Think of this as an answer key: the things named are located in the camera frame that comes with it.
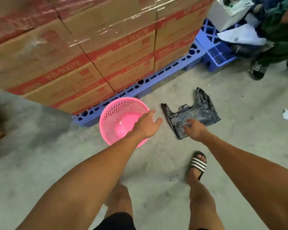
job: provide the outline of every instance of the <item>white stripe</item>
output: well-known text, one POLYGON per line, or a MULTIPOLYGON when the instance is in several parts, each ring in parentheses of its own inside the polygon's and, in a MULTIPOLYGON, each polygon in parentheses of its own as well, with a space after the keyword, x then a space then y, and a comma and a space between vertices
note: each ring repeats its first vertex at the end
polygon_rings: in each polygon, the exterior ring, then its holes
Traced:
POLYGON ((204 166, 204 165, 198 163, 197 161, 192 161, 192 163, 193 163, 193 164, 197 164, 198 166, 200 166, 200 167, 206 169, 206 166, 204 166))
POLYGON ((205 162, 203 162, 203 161, 201 161, 201 160, 199 160, 199 159, 197 159, 197 158, 193 158, 193 160, 196 160, 196 161, 200 162, 200 163, 203 164, 204 166, 207 165, 205 162))
POLYGON ((202 168, 200 168, 200 167, 198 167, 197 165, 195 165, 195 164, 191 164, 192 166, 194 166, 194 167, 196 167, 196 168, 198 168, 200 171, 202 171, 202 172, 204 172, 205 170, 203 170, 202 168))

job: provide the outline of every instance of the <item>green clothing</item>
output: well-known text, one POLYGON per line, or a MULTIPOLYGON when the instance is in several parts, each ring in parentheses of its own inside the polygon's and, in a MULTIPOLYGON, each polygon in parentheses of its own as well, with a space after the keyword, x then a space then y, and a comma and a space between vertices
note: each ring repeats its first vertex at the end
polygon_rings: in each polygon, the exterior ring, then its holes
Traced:
POLYGON ((288 24, 280 22, 287 10, 288 0, 284 0, 268 12, 260 30, 264 37, 274 42, 274 47, 258 56, 258 64, 269 66, 288 60, 288 24))

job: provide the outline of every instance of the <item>hand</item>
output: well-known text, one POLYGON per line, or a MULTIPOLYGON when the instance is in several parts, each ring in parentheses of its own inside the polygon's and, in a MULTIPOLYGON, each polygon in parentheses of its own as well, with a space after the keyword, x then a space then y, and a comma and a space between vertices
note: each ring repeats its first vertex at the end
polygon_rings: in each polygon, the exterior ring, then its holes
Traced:
POLYGON ((184 125, 185 133, 193 140, 198 142, 203 142, 205 137, 209 135, 209 131, 206 126, 203 125, 200 121, 195 119, 187 119, 186 122, 188 124, 184 125))
POLYGON ((143 114, 139 120, 134 124, 133 129, 130 131, 132 135, 138 136, 141 140, 152 137, 159 130, 163 122, 162 118, 158 118, 153 122, 153 114, 155 110, 150 110, 148 113, 143 114))

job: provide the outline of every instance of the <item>blue plastic pallet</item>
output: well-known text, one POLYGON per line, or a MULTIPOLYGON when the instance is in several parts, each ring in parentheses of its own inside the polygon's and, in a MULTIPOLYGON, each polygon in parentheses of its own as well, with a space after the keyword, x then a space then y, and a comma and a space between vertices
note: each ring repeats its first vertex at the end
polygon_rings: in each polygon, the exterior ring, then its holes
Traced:
POLYGON ((138 81, 136 84, 124 89, 115 96, 101 102, 100 104, 89 108, 88 110, 82 112, 81 114, 74 116, 74 123, 78 125, 91 127, 99 122, 99 117, 104 108, 112 101, 120 97, 137 97, 141 98, 150 92, 152 92, 153 85, 161 81, 162 79, 168 77, 169 75, 179 71, 188 71, 194 68, 199 62, 202 61, 205 50, 201 47, 199 42, 194 40, 190 51, 188 54, 184 55, 177 61, 165 66, 163 69, 157 71, 156 73, 148 76, 147 78, 138 81))
MULTIPOLYGON (((234 26, 228 28, 228 30, 239 26, 241 26, 241 24, 236 23, 234 26)), ((209 72, 213 72, 236 59, 235 56, 229 53, 232 44, 223 42, 216 35, 217 33, 219 33, 219 31, 208 19, 205 19, 201 30, 196 36, 196 40, 206 50, 203 63, 208 66, 209 72)))

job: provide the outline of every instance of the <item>white box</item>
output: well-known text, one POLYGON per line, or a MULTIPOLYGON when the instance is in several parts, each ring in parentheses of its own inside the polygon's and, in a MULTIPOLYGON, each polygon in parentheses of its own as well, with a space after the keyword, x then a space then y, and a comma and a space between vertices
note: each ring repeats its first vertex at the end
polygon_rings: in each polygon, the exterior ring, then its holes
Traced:
POLYGON ((218 31, 223 31, 239 22, 252 5, 251 0, 240 0, 227 7, 224 6, 223 0, 214 0, 208 13, 208 19, 218 31))

